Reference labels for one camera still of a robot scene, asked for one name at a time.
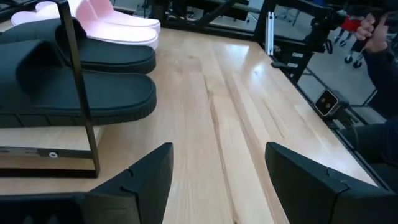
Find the dark sleeve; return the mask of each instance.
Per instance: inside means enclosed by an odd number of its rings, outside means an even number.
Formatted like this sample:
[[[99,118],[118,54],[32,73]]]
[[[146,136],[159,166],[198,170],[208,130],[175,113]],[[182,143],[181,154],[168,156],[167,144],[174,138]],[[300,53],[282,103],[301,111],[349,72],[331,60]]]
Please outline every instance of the dark sleeve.
[[[376,89],[388,96],[398,96],[398,65],[390,49],[364,53],[369,76]]]

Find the red object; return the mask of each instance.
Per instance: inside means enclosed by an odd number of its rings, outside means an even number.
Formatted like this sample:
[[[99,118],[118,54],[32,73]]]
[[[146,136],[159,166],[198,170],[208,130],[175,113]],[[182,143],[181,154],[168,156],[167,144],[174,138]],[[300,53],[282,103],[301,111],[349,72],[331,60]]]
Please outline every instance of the red object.
[[[361,19],[353,16],[346,16],[344,23],[341,25],[343,30],[348,32],[356,32],[361,25]]]

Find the wooden table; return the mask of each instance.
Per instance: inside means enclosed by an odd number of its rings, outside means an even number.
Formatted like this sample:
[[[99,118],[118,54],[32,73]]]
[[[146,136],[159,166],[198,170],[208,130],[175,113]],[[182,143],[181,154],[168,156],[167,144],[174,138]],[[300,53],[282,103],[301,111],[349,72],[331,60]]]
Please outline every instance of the wooden table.
[[[269,141],[374,184],[270,64],[254,42],[163,29],[157,67],[150,74],[157,108],[146,119],[105,128],[100,177],[0,179],[0,194],[90,190],[164,142],[174,143],[167,224],[287,223],[264,160]],[[80,162],[53,161],[58,166]]]

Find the black slide sandal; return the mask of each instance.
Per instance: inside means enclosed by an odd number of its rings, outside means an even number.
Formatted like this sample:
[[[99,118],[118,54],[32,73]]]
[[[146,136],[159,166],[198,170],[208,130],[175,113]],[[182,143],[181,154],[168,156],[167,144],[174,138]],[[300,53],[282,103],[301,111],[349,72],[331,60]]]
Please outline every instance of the black slide sandal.
[[[0,52],[0,128],[84,125],[73,72],[49,42],[2,44]],[[94,125],[136,121],[155,110],[155,83],[146,75],[83,77]]]
[[[156,66],[155,50],[148,46],[123,45],[89,39],[80,23],[73,18],[81,66],[84,70],[116,73],[148,74]],[[70,65],[66,33],[60,19],[28,22],[0,35],[0,44],[24,40],[46,40],[59,51]]]

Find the pink slide sandal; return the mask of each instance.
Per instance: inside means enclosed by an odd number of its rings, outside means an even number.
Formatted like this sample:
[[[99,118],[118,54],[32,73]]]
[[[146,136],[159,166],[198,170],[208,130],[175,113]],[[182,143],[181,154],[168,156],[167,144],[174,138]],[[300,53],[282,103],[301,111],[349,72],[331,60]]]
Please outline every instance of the pink slide sandal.
[[[70,11],[91,39],[126,45],[146,45],[157,48],[158,35],[154,29],[110,24],[98,19],[87,0],[69,0]],[[17,12],[11,17],[14,26],[26,22],[59,18],[58,8],[49,4],[39,12]]]
[[[88,0],[94,9],[98,19],[101,22],[111,24],[119,24],[134,27],[147,27],[160,32],[160,22],[157,19],[146,19],[137,16],[130,16],[113,9],[110,0]],[[44,1],[36,5],[36,11],[44,9],[45,7],[55,4],[54,2]]]

